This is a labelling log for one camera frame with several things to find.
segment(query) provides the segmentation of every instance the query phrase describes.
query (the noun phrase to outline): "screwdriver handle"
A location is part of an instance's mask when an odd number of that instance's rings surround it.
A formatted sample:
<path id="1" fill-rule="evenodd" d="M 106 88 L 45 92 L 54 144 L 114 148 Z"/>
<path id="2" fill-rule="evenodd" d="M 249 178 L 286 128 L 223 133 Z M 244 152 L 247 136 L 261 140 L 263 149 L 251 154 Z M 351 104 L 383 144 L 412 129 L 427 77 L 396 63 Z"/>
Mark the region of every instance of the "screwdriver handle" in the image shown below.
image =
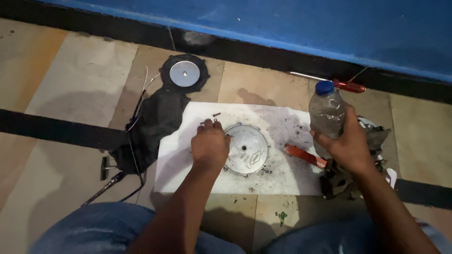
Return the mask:
<path id="1" fill-rule="evenodd" d="M 336 88 L 353 92 L 353 93 L 364 93 L 366 91 L 366 87 L 363 85 L 358 85 L 356 83 L 346 81 L 346 82 L 340 82 L 339 80 L 333 80 L 333 85 Z"/>

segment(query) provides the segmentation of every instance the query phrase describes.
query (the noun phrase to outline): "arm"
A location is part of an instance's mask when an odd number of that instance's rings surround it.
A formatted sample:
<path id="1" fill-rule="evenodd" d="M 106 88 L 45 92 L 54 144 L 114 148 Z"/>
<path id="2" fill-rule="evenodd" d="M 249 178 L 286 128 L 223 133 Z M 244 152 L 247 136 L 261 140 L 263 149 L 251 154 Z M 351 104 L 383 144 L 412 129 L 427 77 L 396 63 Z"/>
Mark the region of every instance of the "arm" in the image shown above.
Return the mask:
<path id="1" fill-rule="evenodd" d="M 358 123 L 353 106 L 347 105 L 344 133 L 338 140 L 314 131 L 311 135 L 353 176 L 387 250 L 394 253 L 439 253 L 375 168 L 364 129 Z"/>
<path id="2" fill-rule="evenodd" d="M 128 253 L 193 253 L 212 186 L 229 154 L 231 137 L 210 119 L 192 139 L 193 167 L 170 201 L 157 213 Z"/>

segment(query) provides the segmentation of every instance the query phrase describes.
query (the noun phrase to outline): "tiled floor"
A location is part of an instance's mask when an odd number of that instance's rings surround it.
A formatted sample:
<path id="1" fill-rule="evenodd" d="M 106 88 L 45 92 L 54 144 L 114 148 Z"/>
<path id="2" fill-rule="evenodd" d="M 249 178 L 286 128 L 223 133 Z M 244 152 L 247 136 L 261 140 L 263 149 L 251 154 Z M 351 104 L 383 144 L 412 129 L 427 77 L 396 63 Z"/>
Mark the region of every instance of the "tiled floor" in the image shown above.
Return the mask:
<path id="1" fill-rule="evenodd" d="M 170 55 L 177 54 L 0 19 L 0 108 L 123 129 L 138 101 L 146 66 L 149 80 Z M 315 81 L 202 59 L 211 77 L 201 92 L 188 94 L 193 101 L 308 110 Z M 161 85 L 157 78 L 147 87 L 147 94 Z M 452 187 L 448 156 L 452 152 L 451 105 L 370 89 L 363 94 L 342 94 L 358 114 L 394 130 L 383 155 L 399 178 Z M 50 225 L 97 192 L 105 184 L 98 180 L 102 156 L 90 148 L 0 133 L 2 248 L 8 253 L 25 253 Z M 170 196 L 152 191 L 154 178 L 155 164 L 147 171 L 145 187 L 128 202 L 158 211 Z M 119 200 L 137 186 L 137 177 L 127 177 L 96 201 Z M 452 239 L 450 210 L 406 205 L 414 216 Z M 361 200 L 213 194 L 201 228 L 251 252 L 290 229 L 342 220 L 364 211 Z M 287 218 L 281 225 L 278 214 L 282 212 Z"/>

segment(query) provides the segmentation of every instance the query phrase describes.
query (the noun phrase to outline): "plastic bottle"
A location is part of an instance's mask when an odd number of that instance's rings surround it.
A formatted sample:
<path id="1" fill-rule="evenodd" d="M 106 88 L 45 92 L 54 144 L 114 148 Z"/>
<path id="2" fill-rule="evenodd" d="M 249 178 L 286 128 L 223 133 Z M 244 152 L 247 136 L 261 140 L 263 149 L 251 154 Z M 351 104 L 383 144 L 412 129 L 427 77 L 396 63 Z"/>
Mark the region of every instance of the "plastic bottle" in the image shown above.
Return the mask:
<path id="1" fill-rule="evenodd" d="M 311 128 L 329 138 L 342 135 L 345 120 L 345 105 L 340 94 L 334 90 L 331 81 L 320 81 L 315 85 L 315 94 L 309 102 Z M 316 141 L 314 148 L 319 157 L 330 159 L 331 155 Z"/>

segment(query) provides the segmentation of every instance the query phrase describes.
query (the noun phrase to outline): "metal disc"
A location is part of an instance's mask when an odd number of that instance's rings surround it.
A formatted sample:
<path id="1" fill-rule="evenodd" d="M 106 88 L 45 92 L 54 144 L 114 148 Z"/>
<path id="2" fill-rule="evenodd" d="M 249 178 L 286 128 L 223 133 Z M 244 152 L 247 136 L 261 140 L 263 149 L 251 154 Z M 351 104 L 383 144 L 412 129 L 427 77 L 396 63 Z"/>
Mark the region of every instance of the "metal disc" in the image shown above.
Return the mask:
<path id="1" fill-rule="evenodd" d="M 178 86 L 194 85 L 199 79 L 199 68 L 190 61 L 180 61 L 171 67 L 169 77 Z"/>
<path id="2" fill-rule="evenodd" d="M 268 145 L 259 130 L 248 125 L 235 125 L 225 131 L 233 136 L 225 169 L 248 176 L 261 170 L 268 156 Z"/>

